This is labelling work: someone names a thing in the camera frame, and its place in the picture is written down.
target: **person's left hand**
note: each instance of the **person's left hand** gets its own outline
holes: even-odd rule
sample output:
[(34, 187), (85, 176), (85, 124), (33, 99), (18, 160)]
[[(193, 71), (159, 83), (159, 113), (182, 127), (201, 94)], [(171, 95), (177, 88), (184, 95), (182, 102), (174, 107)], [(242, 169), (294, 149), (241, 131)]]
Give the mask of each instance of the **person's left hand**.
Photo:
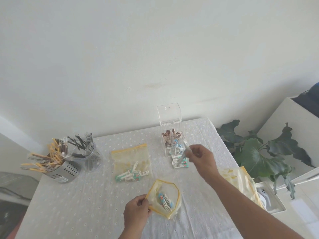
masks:
[(128, 202), (124, 210), (124, 229), (134, 230), (142, 233), (148, 217), (152, 214), (148, 210), (146, 194), (139, 195)]

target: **white tablecloth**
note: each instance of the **white tablecloth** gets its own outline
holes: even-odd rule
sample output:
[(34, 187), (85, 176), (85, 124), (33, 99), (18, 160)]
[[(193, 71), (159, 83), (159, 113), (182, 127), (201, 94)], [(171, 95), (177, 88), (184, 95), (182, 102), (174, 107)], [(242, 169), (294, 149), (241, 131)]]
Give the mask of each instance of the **white tablecloth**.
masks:
[[(213, 151), (219, 167), (237, 167), (209, 119), (185, 121), (180, 128), (190, 144), (202, 144)], [(117, 238), (124, 228), (125, 204), (147, 193), (155, 178), (177, 183), (182, 206), (175, 221), (153, 213), (142, 238), (241, 238), (216, 193), (195, 166), (190, 163), (189, 168), (172, 168), (171, 159), (164, 155), (160, 127), (94, 141), (104, 155), (103, 164), (97, 171), (82, 171), (67, 184), (42, 176), (16, 239)], [(111, 151), (143, 143), (149, 148), (153, 177), (115, 182)]]

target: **clear acrylic box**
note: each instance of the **clear acrylic box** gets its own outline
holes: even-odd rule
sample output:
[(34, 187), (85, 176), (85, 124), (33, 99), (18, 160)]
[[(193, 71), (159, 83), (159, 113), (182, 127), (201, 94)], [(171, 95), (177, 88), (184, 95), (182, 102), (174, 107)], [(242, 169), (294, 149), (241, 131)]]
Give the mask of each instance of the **clear acrylic box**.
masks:
[(182, 154), (185, 149), (181, 132), (181, 109), (178, 103), (157, 107), (165, 156)]

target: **acrylic box lid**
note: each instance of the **acrylic box lid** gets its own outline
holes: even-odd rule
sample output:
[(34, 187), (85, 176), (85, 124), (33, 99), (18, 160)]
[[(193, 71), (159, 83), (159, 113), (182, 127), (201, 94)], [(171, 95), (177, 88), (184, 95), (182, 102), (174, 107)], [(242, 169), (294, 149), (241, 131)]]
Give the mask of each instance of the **acrylic box lid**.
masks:
[(157, 111), (161, 126), (181, 122), (181, 108), (178, 103), (158, 106)]

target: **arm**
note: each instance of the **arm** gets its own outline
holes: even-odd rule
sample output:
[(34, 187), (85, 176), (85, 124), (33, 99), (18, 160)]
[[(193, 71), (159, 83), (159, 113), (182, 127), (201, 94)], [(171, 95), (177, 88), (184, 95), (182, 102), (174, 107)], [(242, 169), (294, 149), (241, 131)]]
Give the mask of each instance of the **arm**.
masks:
[(256, 205), (218, 172), (213, 153), (202, 145), (189, 146), (186, 156), (215, 190), (241, 236), (250, 238), (302, 239), (295, 231)]
[(145, 195), (132, 199), (125, 206), (124, 230), (118, 239), (140, 239), (148, 217), (152, 211), (148, 210), (148, 200)]

